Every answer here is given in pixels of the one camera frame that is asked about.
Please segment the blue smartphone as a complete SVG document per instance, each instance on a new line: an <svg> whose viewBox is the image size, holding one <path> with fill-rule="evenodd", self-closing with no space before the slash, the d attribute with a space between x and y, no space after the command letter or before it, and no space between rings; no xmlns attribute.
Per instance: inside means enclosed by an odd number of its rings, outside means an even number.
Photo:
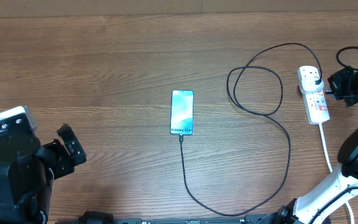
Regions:
<svg viewBox="0 0 358 224"><path fill-rule="evenodd" d="M170 134L192 135L194 125L194 91L173 90L171 113L170 113Z"/></svg>

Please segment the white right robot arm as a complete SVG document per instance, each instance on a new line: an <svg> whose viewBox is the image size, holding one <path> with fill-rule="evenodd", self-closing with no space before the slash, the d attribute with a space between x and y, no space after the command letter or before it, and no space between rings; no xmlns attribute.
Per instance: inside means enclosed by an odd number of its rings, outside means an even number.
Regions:
<svg viewBox="0 0 358 224"><path fill-rule="evenodd" d="M358 68L344 65L328 78L327 94L344 100L347 106L358 103ZM261 223L328 223L332 212L358 195L358 128L344 141L335 169L308 194L293 199Z"/></svg>

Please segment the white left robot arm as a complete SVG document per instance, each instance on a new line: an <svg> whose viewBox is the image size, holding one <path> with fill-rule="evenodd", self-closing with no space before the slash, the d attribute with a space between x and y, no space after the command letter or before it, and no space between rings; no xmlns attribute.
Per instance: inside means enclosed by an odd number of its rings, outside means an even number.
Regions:
<svg viewBox="0 0 358 224"><path fill-rule="evenodd" d="M53 182L86 162L68 124L41 144L27 126L0 130L0 223L47 223Z"/></svg>

